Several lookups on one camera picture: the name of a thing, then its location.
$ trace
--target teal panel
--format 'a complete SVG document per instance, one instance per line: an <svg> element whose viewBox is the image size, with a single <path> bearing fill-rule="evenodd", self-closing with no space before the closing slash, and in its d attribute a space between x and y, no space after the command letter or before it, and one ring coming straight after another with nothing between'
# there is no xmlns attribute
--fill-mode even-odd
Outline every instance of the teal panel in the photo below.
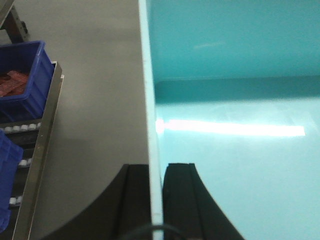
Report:
<svg viewBox="0 0 320 240"><path fill-rule="evenodd" d="M318 0L152 0L154 81L319 75Z"/></svg>

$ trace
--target gray floor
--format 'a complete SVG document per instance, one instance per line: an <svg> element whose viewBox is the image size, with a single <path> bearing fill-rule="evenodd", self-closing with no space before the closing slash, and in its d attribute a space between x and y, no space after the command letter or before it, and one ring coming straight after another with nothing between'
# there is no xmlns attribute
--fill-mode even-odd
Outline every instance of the gray floor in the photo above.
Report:
<svg viewBox="0 0 320 240"><path fill-rule="evenodd" d="M65 75L33 240L90 204L123 164L148 162L137 0L17 0L30 40Z"/></svg>

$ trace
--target metal shelf frame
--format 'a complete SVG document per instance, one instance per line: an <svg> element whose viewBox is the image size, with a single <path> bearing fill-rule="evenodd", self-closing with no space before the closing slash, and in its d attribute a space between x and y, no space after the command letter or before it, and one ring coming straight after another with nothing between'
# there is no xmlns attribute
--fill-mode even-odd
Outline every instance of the metal shelf frame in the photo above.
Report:
<svg viewBox="0 0 320 240"><path fill-rule="evenodd" d="M62 69L58 62L54 61L52 64L54 64L55 68L42 119L0 124L0 128L5 128L41 122L41 127L39 129L33 152L33 161L29 168L29 173L23 191L23 199L15 224L12 237L13 240L29 239L33 225L43 170L46 164L48 144L50 141L58 99L64 79L64 76L62 75Z"/></svg>

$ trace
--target plastic crate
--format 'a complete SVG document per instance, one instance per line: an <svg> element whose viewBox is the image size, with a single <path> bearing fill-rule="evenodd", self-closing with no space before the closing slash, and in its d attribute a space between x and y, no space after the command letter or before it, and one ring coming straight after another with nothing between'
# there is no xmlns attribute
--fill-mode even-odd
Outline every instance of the plastic crate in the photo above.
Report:
<svg viewBox="0 0 320 240"><path fill-rule="evenodd" d="M11 211L9 201L18 163L24 150L12 143L0 130L0 233L9 224Z"/></svg>
<svg viewBox="0 0 320 240"><path fill-rule="evenodd" d="M29 73L24 93L0 97L0 123L42 117L54 73L44 47L43 41L0 46L0 73Z"/></svg>

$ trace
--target red item in crate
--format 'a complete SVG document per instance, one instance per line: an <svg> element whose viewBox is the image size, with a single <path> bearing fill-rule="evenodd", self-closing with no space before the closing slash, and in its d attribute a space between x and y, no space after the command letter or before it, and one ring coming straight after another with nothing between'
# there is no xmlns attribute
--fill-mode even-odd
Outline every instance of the red item in crate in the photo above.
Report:
<svg viewBox="0 0 320 240"><path fill-rule="evenodd" d="M19 95L25 91L28 75L12 70L0 76L0 97Z"/></svg>

